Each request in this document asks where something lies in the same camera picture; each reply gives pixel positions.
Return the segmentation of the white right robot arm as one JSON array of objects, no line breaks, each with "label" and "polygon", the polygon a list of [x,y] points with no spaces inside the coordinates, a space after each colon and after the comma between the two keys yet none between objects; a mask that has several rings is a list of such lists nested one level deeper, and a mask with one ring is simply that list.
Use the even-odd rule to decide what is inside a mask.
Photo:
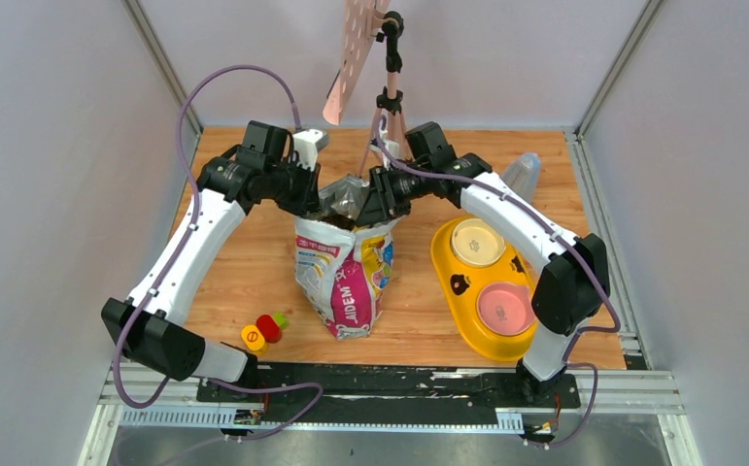
[{"label": "white right robot arm", "polygon": [[612,311],[605,243],[580,237],[552,222],[514,192],[479,155],[458,156],[442,128],[430,121],[407,136],[414,156],[393,156],[383,136],[387,123],[377,117],[371,143],[389,162],[369,172],[369,191],[356,223],[369,226],[407,216],[413,200],[434,195],[483,220],[534,268],[538,281],[529,303],[538,327],[517,365],[517,391],[523,401],[541,405],[556,391],[588,320],[601,307]]}]

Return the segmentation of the pet food bag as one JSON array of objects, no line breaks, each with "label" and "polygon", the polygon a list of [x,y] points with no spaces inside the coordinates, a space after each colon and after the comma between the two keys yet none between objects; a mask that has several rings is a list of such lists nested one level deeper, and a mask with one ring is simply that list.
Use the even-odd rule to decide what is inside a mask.
[{"label": "pet food bag", "polygon": [[395,220],[347,231],[322,222],[339,214],[356,220],[368,182],[347,175],[319,191],[320,211],[294,220],[295,280],[339,341],[370,335],[392,278]]}]

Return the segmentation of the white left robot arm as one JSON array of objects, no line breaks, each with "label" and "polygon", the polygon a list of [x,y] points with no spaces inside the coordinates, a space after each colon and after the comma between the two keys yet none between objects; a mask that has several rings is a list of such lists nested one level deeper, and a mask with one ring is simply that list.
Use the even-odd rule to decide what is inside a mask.
[{"label": "white left robot arm", "polygon": [[224,242],[264,200],[294,216],[320,208],[318,156],[328,144],[319,129],[248,124],[242,143],[209,160],[194,184],[196,199],[149,273],[101,317],[122,356],[175,381],[222,380],[237,401],[252,399],[259,374],[249,355],[186,329],[190,307]]}]

